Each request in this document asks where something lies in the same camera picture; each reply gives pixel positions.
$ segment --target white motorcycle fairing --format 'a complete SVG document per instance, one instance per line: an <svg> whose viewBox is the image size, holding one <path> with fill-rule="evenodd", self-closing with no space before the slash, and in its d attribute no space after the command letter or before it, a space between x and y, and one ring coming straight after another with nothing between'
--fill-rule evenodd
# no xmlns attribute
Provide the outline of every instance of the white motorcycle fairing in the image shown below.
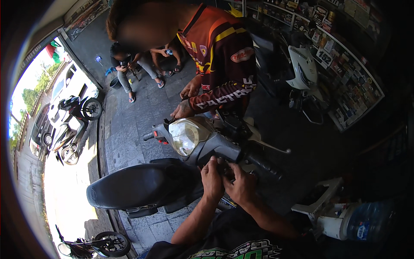
<svg viewBox="0 0 414 259"><path fill-rule="evenodd" d="M308 48L295 48L292 45L289 45L288 50L295 71L295 78L286 82L293 88L310 90L308 85L315 85L318 81L318 70L311 52Z"/></svg>

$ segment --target racing jersey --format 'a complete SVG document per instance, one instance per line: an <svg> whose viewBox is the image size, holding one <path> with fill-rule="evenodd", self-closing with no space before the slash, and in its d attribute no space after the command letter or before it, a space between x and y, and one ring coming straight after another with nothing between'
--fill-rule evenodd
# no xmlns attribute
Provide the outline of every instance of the racing jersey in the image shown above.
<svg viewBox="0 0 414 259"><path fill-rule="evenodd" d="M201 4L177 33L201 75L203 94L188 99L196 114L246 101L256 88L253 41L231 14Z"/></svg>

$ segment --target sandal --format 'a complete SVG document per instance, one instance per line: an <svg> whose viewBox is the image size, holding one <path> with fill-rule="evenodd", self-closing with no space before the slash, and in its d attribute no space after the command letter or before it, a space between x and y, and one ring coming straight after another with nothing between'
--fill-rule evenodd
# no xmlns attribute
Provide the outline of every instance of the sandal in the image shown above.
<svg viewBox="0 0 414 259"><path fill-rule="evenodd" d="M161 80L161 83L157 83L158 84L158 88L161 89L165 86L165 82L164 80Z"/></svg>
<svg viewBox="0 0 414 259"><path fill-rule="evenodd" d="M163 75L163 77L170 77L170 76L172 76L174 74L174 71L169 71L169 70L166 70L165 71L165 75Z"/></svg>
<svg viewBox="0 0 414 259"><path fill-rule="evenodd" d="M174 68L174 72L175 72L175 73L179 73L179 72L181 72L181 69L182 69L182 66L181 66L181 65L177 65L177 66L176 66L176 68Z"/></svg>
<svg viewBox="0 0 414 259"><path fill-rule="evenodd" d="M132 95L132 98L129 98L129 100L130 100L131 104L135 102L135 100L136 100L135 93Z"/></svg>

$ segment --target rim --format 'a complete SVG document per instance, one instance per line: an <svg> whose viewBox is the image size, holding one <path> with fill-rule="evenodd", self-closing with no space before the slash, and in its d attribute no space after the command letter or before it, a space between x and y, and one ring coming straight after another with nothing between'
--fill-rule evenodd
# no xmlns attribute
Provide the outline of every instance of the rim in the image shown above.
<svg viewBox="0 0 414 259"><path fill-rule="evenodd" d="M96 102L88 103L83 109L83 111L91 118L94 118L99 113L99 110L99 105Z"/></svg>
<svg viewBox="0 0 414 259"><path fill-rule="evenodd" d="M101 248L104 248L108 252L120 252L127 246L126 240L115 235L106 235L102 239L106 240L106 244L102 245Z"/></svg>
<svg viewBox="0 0 414 259"><path fill-rule="evenodd" d="M64 150L62 151L62 159L63 159L65 162L70 163L70 164L75 163L75 162L76 162L76 155L75 155L75 152L71 152L69 148L64 149Z"/></svg>
<svg viewBox="0 0 414 259"><path fill-rule="evenodd" d="M47 143L47 144L52 144L52 136L47 135L47 136L45 137L45 141L46 141L46 143Z"/></svg>

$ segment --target handlebar cover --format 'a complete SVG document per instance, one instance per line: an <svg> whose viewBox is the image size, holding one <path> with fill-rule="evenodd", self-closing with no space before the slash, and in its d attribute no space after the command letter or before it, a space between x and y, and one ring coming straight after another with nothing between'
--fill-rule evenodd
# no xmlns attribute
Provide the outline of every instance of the handlebar cover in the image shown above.
<svg viewBox="0 0 414 259"><path fill-rule="evenodd" d="M147 140L149 140L149 139L151 139L151 138L154 138L154 133L153 133L153 132L150 132L150 133L145 134L145 135L143 135L143 136L142 136L142 139L143 139L144 141L147 141Z"/></svg>
<svg viewBox="0 0 414 259"><path fill-rule="evenodd" d="M244 158L257 167L260 167L275 175L278 181L283 177L282 170L279 167L257 153L249 152Z"/></svg>

